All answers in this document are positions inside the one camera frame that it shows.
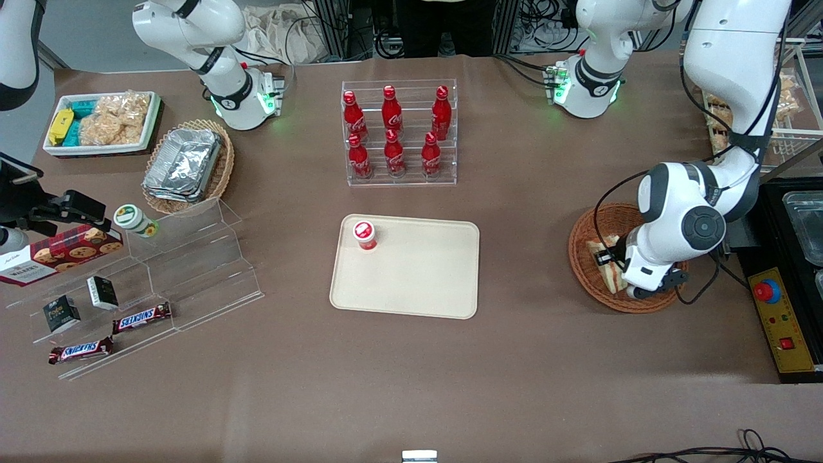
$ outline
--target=person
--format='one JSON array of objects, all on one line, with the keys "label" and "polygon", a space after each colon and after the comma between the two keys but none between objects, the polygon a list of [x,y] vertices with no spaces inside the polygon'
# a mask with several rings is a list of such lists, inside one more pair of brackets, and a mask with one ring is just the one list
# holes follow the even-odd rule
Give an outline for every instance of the person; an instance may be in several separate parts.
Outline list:
[{"label": "person", "polygon": [[440,35],[450,32],[457,54],[489,56],[497,0],[395,0],[403,54],[436,57]]}]

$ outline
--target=brown table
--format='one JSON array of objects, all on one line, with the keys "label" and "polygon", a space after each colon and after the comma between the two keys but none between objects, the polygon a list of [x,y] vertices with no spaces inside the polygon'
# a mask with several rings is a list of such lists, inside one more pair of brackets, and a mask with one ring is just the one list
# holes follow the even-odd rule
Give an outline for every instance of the brown table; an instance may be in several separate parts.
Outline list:
[{"label": "brown table", "polygon": [[[570,273],[569,230],[606,188],[709,150],[674,54],[633,57],[620,98],[594,120],[548,106],[541,89],[488,58],[297,75],[281,118],[231,132],[238,156],[224,199],[245,220],[241,246],[266,297],[72,382],[31,348],[28,314],[3,312],[0,460],[379,462],[434,448],[444,462],[586,463],[736,446],[748,427],[793,456],[823,458],[823,386],[775,384],[756,311],[731,279],[694,306],[628,316],[598,305]],[[437,77],[460,86],[458,185],[346,186],[341,80]],[[58,95],[157,91],[163,132],[215,119],[193,72],[57,79]],[[145,162],[36,157],[49,191],[76,188],[111,208],[142,203]],[[332,308],[349,213],[476,223],[477,314]],[[707,263],[695,267],[694,281],[710,275]]]}]

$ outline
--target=snickers bar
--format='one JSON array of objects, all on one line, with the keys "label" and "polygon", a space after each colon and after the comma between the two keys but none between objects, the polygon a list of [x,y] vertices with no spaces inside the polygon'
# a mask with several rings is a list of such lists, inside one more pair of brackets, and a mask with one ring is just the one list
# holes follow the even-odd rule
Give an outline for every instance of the snickers bar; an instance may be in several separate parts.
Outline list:
[{"label": "snickers bar", "polygon": [[95,341],[93,343],[78,344],[66,348],[53,348],[49,354],[49,363],[68,362],[77,358],[92,358],[102,355],[110,355],[114,352],[114,342],[111,336]]},{"label": "snickers bar", "polygon": [[117,334],[125,330],[131,330],[141,325],[145,325],[150,321],[161,320],[164,318],[168,318],[170,316],[171,309],[169,308],[169,303],[164,302],[159,306],[154,306],[147,311],[142,311],[132,316],[127,316],[122,320],[112,321],[111,334]]}]

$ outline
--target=clear acrylic stand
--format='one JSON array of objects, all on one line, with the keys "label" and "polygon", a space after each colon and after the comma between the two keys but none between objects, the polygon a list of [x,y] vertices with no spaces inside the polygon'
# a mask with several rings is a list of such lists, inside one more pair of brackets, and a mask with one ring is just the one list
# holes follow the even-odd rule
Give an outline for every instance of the clear acrylic stand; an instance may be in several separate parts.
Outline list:
[{"label": "clear acrylic stand", "polygon": [[[237,214],[219,199],[204,201],[158,220],[158,232],[150,239],[124,233],[128,245],[112,253],[111,260],[100,258],[29,287],[9,286],[12,294],[23,297],[7,308],[30,313],[32,343],[46,363],[53,347],[101,340],[111,335],[112,320],[171,303],[170,320],[115,335],[113,354],[51,367],[60,379],[76,379],[263,297],[254,268],[240,252],[235,232],[239,223]],[[86,279],[92,275],[112,281],[118,310],[91,305]],[[8,297],[6,287],[3,291]],[[81,321],[51,334],[43,307],[63,294],[74,299]]]},{"label": "clear acrylic stand", "polygon": [[[397,99],[403,110],[403,160],[406,162],[406,174],[395,179],[388,174],[383,148],[386,144],[386,132],[380,108],[383,106],[383,87],[394,86]],[[449,88],[449,103],[452,106],[452,123],[449,135],[438,142],[440,146],[440,175],[427,180],[423,175],[421,150],[426,132],[431,131],[431,106],[435,103],[437,87]],[[369,152],[374,175],[368,180],[359,179],[349,165],[348,131],[343,111],[346,108],[342,92],[353,91],[357,104],[363,110],[369,141],[364,144]],[[458,82],[456,79],[406,80],[406,81],[360,81],[344,82],[342,86],[340,107],[343,129],[342,146],[346,161],[346,178],[349,186],[411,186],[411,185],[454,185],[458,181]]]}]

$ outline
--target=small black box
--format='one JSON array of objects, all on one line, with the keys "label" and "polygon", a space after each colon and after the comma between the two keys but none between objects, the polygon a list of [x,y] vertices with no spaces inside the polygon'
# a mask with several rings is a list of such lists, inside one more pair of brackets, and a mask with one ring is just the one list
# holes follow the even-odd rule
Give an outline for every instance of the small black box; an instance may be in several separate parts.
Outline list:
[{"label": "small black box", "polygon": [[114,294],[114,285],[103,277],[90,277],[86,282],[91,294],[91,305],[107,311],[117,310],[117,295]]},{"label": "small black box", "polygon": [[80,313],[69,296],[61,296],[43,307],[52,333],[60,333],[80,322]]}]

